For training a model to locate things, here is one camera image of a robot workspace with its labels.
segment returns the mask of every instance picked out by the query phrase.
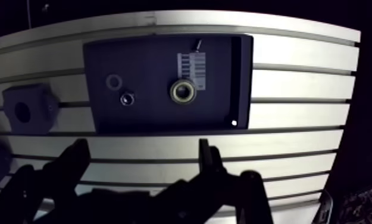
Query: slatwall panel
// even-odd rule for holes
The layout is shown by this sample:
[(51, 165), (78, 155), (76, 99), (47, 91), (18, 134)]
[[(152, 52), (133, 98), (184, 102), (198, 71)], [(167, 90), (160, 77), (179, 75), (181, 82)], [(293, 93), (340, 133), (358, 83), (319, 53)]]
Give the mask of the slatwall panel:
[[(84, 43), (123, 36), (212, 32), (254, 37), (249, 130), (94, 136), (83, 73)], [(1, 37), (0, 139), (14, 155), (11, 173), (24, 164), (39, 169), (77, 138), (87, 138), (92, 163), (76, 187), (78, 194), (105, 188), (155, 195), (170, 183), (198, 173), (198, 139), (207, 138), (220, 149), (230, 173), (255, 169), (262, 174), (276, 224), (310, 223), (348, 117), (346, 100), (353, 93), (351, 72), (357, 69), (359, 54), (354, 43), (359, 41), (359, 31), (344, 27), (226, 11), (105, 15)], [(10, 133), (1, 92), (30, 83), (47, 83), (62, 103), (49, 135)], [(1, 181), (0, 189), (9, 179)], [(223, 207), (209, 223), (233, 223), (230, 210)]]

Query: label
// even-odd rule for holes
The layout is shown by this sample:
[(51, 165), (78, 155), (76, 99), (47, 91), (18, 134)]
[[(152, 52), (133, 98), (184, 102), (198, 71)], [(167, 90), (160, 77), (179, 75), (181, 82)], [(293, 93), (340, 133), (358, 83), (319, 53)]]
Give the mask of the label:
[(196, 90), (205, 90), (206, 60), (204, 52), (177, 54), (177, 77), (190, 79)]

